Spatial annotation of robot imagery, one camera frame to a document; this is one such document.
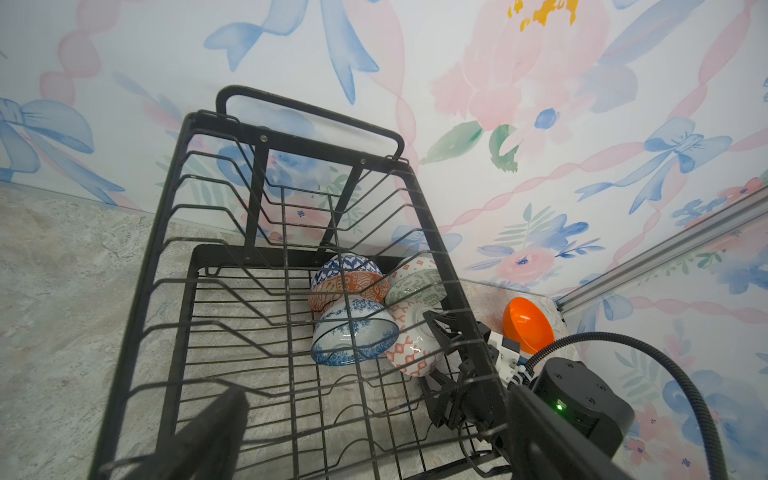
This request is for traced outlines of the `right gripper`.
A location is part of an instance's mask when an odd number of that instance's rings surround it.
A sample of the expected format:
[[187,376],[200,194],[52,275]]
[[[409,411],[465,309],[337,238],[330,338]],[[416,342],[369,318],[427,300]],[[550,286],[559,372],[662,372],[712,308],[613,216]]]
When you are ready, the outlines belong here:
[[431,422],[451,430],[468,423],[477,429],[478,438],[503,441],[508,411],[494,366],[498,350],[488,345],[491,330],[468,311],[428,309],[416,319],[438,342],[427,357],[446,364],[419,380]]

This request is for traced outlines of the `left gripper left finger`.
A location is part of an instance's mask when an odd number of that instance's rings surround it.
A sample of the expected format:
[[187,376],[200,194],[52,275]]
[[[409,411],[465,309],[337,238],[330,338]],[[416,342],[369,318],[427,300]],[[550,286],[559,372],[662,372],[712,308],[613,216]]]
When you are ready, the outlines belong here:
[[243,389],[227,389],[127,477],[231,479],[247,425],[248,409]]

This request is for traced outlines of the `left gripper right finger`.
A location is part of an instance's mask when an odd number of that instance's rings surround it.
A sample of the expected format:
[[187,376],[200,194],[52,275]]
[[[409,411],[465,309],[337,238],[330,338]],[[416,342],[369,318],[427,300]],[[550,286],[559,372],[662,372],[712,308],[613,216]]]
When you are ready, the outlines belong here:
[[613,456],[633,423],[602,383],[507,388],[510,461],[523,479],[627,479]]

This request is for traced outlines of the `beige lattice bowl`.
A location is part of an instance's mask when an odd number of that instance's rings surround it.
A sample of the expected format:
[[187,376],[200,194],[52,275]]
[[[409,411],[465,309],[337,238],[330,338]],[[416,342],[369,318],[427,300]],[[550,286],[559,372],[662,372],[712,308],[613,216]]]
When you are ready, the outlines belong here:
[[437,367],[442,354],[440,343],[424,314],[437,313],[437,310],[423,302],[404,300],[391,305],[389,312],[400,329],[400,335],[386,351],[386,358],[405,375],[428,376]]

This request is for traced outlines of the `green patterned bowl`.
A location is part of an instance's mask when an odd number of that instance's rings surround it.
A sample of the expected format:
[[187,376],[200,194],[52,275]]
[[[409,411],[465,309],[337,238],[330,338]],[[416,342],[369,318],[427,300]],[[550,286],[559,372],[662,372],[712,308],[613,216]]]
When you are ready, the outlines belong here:
[[446,298],[440,273],[431,255],[419,255],[403,262],[389,277],[386,305],[403,300],[439,307]]

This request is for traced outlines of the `white blue floral bowl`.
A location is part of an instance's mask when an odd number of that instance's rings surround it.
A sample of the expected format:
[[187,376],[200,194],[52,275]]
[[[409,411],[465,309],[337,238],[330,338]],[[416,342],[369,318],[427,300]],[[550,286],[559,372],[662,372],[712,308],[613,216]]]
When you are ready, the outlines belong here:
[[398,339],[400,327],[383,305],[359,295],[333,303],[316,322],[311,357],[318,365],[347,366],[375,359]]

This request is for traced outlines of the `red patterned bowl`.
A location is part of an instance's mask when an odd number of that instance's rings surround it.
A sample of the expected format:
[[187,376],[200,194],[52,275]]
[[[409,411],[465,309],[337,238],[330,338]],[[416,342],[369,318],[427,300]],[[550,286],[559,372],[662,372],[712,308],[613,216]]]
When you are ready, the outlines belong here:
[[336,301],[347,296],[361,296],[381,303],[390,290],[389,280],[375,272],[354,271],[326,279],[311,289],[308,305],[323,313]]

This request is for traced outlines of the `black wire dish rack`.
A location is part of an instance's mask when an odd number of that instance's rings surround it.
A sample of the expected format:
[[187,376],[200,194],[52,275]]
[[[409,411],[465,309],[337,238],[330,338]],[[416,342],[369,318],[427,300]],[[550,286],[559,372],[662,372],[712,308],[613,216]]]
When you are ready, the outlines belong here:
[[431,255],[473,314],[401,133],[239,85],[188,114],[89,475],[127,475],[231,387],[249,404],[231,479],[507,478],[503,441],[435,426],[386,358],[311,357],[315,272],[354,253],[390,275]]

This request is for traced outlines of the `dark blue patterned bowl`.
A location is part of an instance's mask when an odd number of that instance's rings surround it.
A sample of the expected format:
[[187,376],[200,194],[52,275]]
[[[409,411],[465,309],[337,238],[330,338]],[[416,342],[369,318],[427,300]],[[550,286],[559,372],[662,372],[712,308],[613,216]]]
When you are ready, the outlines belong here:
[[325,281],[342,274],[357,272],[382,274],[377,264],[369,258],[350,252],[341,253],[333,256],[315,272],[311,280],[311,288],[314,289]]

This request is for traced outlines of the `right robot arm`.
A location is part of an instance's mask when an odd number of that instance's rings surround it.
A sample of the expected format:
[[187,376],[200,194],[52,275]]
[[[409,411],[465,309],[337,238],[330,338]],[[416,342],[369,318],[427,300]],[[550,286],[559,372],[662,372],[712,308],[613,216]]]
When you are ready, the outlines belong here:
[[[471,425],[479,430],[491,428],[500,417],[492,411],[491,393],[480,385],[470,356],[479,344],[465,342],[453,315],[427,310],[418,313],[416,319],[440,347],[429,357],[448,357],[446,372],[436,368],[420,381],[432,423],[462,433]],[[582,362],[562,357],[547,360],[538,374],[525,369],[529,361],[526,354],[538,353],[555,341],[549,320],[537,307],[527,312],[508,306],[500,333],[481,322],[477,329],[504,388],[530,389],[603,453],[616,453],[635,414],[604,380]]]

